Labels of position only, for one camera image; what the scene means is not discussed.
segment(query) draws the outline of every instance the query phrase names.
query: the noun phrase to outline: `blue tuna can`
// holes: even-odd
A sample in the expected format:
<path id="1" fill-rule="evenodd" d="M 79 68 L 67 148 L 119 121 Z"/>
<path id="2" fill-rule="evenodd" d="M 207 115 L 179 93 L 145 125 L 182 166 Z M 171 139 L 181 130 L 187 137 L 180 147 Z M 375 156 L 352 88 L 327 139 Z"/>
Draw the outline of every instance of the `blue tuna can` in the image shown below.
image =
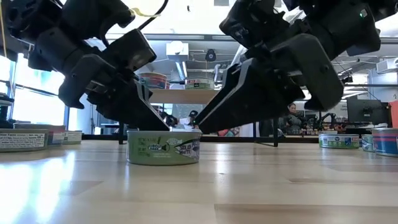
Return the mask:
<path id="1" fill-rule="evenodd" d="M 377 155 L 398 157 L 398 128 L 372 129 L 372 136 Z"/>
<path id="2" fill-rule="evenodd" d="M 365 152 L 374 152 L 373 136 L 371 134 L 363 134 L 362 135 L 362 149 Z"/>

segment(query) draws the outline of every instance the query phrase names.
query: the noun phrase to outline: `wooden shelf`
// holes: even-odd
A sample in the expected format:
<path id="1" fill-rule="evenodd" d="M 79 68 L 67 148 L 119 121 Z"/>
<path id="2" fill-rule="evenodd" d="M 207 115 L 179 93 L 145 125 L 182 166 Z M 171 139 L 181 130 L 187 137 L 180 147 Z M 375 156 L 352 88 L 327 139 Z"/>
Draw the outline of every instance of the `wooden shelf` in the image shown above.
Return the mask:
<path id="1" fill-rule="evenodd" d="M 218 90 L 151 90 L 151 103 L 207 104 Z"/>

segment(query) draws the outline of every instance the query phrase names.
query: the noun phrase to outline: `computer monitor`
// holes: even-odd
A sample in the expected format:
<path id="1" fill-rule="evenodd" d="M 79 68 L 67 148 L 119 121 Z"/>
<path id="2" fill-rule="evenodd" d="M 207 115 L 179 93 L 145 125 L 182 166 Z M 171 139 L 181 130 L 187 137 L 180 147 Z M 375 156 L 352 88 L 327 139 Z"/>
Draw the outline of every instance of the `computer monitor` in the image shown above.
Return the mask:
<path id="1" fill-rule="evenodd" d="M 372 122 L 389 123 L 389 110 L 380 100 L 347 99 L 348 121 L 350 123 Z"/>

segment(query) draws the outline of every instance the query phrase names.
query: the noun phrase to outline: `person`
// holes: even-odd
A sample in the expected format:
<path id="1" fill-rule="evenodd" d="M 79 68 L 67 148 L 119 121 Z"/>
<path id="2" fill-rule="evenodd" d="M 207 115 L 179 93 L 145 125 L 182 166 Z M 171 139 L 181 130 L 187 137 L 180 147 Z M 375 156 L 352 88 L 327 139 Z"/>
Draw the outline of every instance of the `person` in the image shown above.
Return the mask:
<path id="1" fill-rule="evenodd" d="M 296 104 L 291 103 L 288 105 L 289 114 L 283 118 L 279 118 L 279 126 L 284 127 L 287 134 L 300 134 L 301 120 L 297 117 Z"/>
<path id="2" fill-rule="evenodd" d="M 198 116 L 198 112 L 193 110 L 189 113 L 187 118 L 180 118 L 178 120 L 178 123 L 184 125 L 185 129 L 192 129 L 192 128 L 197 128 L 197 126 L 193 125 L 193 120 Z"/>

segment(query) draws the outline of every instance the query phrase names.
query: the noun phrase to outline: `table surface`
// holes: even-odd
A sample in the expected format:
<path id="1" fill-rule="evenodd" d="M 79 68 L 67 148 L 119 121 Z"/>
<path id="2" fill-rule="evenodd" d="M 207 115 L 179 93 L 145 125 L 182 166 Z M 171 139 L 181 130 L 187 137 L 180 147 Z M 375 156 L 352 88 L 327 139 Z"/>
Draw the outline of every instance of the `table surface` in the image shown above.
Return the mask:
<path id="1" fill-rule="evenodd" d="M 398 159 L 316 144 L 201 144 L 189 166 L 83 141 L 1 154 L 0 223 L 396 223 Z"/>

